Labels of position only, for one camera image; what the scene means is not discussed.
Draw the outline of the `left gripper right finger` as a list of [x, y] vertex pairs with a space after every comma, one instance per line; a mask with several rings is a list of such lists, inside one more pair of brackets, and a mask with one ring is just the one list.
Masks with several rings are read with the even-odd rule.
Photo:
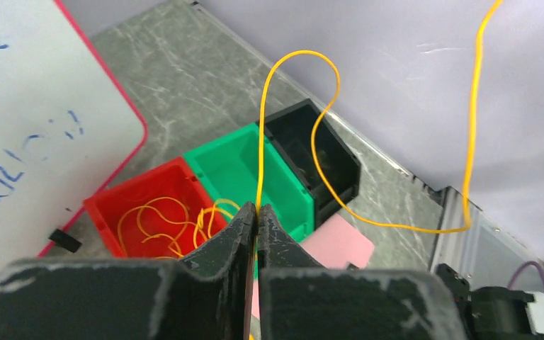
[[453, 296], [432, 273], [329, 269], [285, 232], [271, 207], [259, 220], [263, 339], [465, 339]]

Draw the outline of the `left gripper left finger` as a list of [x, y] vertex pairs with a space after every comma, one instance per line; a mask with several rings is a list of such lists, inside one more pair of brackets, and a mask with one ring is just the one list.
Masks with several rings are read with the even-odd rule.
[[0, 270], [0, 339], [247, 339], [256, 209], [181, 260], [22, 259]]

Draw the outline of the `red plastic bin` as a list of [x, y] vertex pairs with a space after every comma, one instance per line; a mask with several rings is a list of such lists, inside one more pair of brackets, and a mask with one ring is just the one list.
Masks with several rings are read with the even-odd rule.
[[181, 259], [222, 231], [239, 210], [213, 200], [180, 157], [84, 201], [116, 258]]

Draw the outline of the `green plastic bin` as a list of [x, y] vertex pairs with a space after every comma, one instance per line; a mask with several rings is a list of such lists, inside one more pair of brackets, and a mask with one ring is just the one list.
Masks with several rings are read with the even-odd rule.
[[[242, 127], [183, 155], [213, 200], [242, 206], [254, 202], [258, 181], [259, 128]], [[270, 141], [264, 144], [262, 203], [272, 205], [284, 230], [297, 242], [314, 232], [313, 198]]]

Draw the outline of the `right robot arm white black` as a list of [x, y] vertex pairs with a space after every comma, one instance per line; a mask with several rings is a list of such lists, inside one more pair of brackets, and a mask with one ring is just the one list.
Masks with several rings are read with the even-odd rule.
[[451, 292], [469, 339], [544, 339], [544, 293], [470, 284], [450, 266], [434, 273]]

